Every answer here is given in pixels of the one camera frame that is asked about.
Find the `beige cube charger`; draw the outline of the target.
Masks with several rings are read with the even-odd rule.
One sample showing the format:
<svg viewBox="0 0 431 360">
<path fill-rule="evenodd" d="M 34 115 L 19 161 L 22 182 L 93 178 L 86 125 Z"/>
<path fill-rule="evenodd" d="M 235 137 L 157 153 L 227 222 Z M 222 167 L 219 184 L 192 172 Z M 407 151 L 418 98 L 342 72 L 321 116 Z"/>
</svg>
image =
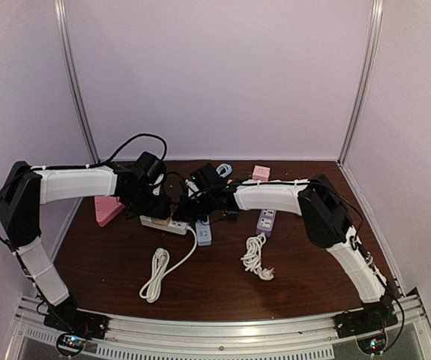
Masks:
<svg viewBox="0 0 431 360">
<path fill-rule="evenodd" d="M 170 223 L 171 223 L 171 218 L 170 217 L 168 217 L 167 219 L 159 219 L 159 218 L 152 218 L 151 219 L 151 222 L 153 223 L 153 224 L 156 224 L 156 225 L 160 225 L 160 226 L 168 226 Z"/>
</svg>

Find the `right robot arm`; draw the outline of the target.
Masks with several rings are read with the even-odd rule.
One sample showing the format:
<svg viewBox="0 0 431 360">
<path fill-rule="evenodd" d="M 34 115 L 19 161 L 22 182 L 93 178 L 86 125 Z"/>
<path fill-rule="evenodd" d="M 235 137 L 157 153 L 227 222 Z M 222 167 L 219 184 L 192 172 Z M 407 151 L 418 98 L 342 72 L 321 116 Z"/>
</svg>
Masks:
<svg viewBox="0 0 431 360">
<path fill-rule="evenodd" d="M 178 221 L 203 220 L 212 212 L 271 209 L 302 218 L 308 239 L 324 248 L 341 265 L 355 285 L 363 305 L 364 330 L 375 331 L 388 319 L 381 302 L 388 297 L 386 278 L 371 253 L 362 245 L 358 229 L 349 216 L 351 204 L 340 196 L 325 175 L 292 181 L 219 181 L 181 195 L 175 208 Z"/>
</svg>

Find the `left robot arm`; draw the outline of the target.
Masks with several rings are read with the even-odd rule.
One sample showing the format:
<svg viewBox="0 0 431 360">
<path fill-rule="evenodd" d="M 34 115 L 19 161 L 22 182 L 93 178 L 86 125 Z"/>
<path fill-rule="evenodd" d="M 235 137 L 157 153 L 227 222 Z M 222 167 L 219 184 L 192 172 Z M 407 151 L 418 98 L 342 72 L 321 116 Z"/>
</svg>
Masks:
<svg viewBox="0 0 431 360">
<path fill-rule="evenodd" d="M 1 240 L 45 301 L 58 306 L 52 316 L 67 333 L 79 331 L 83 318 L 62 304 L 70 291 L 54 259 L 77 206 L 84 198 L 116 198 L 131 218 L 167 218 L 170 201 L 159 189 L 165 173 L 158 159 L 58 166 L 19 160 L 11 166 L 0 189 Z"/>
</svg>

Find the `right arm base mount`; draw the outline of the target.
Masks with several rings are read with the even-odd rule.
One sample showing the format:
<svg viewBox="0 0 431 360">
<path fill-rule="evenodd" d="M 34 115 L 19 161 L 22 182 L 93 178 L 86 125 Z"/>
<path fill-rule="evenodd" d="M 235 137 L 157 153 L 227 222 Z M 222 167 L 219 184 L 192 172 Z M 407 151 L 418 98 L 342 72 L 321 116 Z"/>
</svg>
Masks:
<svg viewBox="0 0 431 360">
<path fill-rule="evenodd" d="M 360 310 L 346 310 L 334 316 L 338 338 L 378 332 L 397 323 L 398 317 L 391 300 L 363 303 Z"/>
</svg>

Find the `pink cube socket adapter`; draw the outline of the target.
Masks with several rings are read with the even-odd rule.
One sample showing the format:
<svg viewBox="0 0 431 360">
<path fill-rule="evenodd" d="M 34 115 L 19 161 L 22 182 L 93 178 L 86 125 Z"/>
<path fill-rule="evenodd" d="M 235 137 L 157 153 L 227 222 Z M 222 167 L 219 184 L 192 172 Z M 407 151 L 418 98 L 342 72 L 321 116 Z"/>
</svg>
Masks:
<svg viewBox="0 0 431 360">
<path fill-rule="evenodd" d="M 252 172 L 252 179 L 266 182 L 269 180 L 271 168 L 266 166 L 255 165 Z"/>
</svg>

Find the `black plug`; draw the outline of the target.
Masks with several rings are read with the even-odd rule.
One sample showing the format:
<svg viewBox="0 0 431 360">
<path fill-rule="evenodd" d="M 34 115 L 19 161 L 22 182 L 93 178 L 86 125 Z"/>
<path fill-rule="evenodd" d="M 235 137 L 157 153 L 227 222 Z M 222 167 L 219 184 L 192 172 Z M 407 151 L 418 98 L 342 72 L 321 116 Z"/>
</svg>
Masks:
<svg viewBox="0 0 431 360">
<path fill-rule="evenodd" d="M 236 222 L 238 219 L 238 212 L 237 211 L 225 211 L 223 213 L 223 219 L 228 222 Z"/>
</svg>

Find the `pink triangular power strip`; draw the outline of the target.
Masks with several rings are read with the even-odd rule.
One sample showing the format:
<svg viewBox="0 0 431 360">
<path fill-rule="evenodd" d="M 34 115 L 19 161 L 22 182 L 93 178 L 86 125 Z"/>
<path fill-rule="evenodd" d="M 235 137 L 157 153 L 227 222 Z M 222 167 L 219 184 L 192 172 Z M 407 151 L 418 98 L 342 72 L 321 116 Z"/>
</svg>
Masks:
<svg viewBox="0 0 431 360">
<path fill-rule="evenodd" d="M 118 197 L 96 196 L 94 198 L 94 208 L 98 226 L 105 227 L 125 209 L 125 206 L 119 201 Z"/>
</svg>

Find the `purple power strip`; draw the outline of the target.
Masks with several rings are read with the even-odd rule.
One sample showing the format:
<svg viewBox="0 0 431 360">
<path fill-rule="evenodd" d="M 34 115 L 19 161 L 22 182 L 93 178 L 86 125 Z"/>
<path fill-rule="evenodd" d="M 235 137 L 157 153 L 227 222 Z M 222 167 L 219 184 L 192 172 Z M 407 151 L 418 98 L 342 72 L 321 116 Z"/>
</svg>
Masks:
<svg viewBox="0 0 431 360">
<path fill-rule="evenodd" d="M 259 219 L 256 225 L 256 234 L 270 237 L 274 227 L 276 211 L 273 209 L 263 209 L 260 212 Z"/>
</svg>

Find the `light blue power strip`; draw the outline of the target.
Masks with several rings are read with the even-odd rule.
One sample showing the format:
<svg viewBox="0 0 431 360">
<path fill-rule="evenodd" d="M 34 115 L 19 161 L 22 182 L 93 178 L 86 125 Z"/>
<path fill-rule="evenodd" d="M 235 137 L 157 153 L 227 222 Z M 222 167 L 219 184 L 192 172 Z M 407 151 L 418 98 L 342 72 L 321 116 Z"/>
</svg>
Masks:
<svg viewBox="0 0 431 360">
<path fill-rule="evenodd" d="M 209 220 L 196 222 L 196 239 L 200 247 L 210 246 L 212 244 L 211 225 Z"/>
</svg>

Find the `white power strip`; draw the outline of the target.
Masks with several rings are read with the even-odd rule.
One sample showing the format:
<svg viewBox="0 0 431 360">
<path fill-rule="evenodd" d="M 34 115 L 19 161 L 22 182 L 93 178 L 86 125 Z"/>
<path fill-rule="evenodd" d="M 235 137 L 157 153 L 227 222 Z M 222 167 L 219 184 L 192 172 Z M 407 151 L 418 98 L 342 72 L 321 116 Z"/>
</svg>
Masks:
<svg viewBox="0 0 431 360">
<path fill-rule="evenodd" d="M 160 226 L 151 222 L 152 217 L 140 216 L 140 223 L 144 227 L 149 227 L 156 230 L 161 230 L 167 233 L 174 233 L 177 235 L 184 236 L 187 234 L 188 223 L 171 220 L 168 226 Z"/>
</svg>

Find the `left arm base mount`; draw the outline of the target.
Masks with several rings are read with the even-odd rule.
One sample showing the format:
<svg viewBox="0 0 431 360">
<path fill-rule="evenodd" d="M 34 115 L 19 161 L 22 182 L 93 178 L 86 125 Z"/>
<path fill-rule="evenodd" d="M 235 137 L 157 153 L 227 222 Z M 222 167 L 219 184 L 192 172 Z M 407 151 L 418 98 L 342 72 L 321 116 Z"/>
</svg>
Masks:
<svg viewBox="0 0 431 360">
<path fill-rule="evenodd" d="M 76 300 L 72 297 L 65 299 L 59 305 L 48 305 L 47 315 L 43 324 L 47 327 L 77 336 L 103 340 L 109 319 L 98 313 L 78 309 Z"/>
</svg>

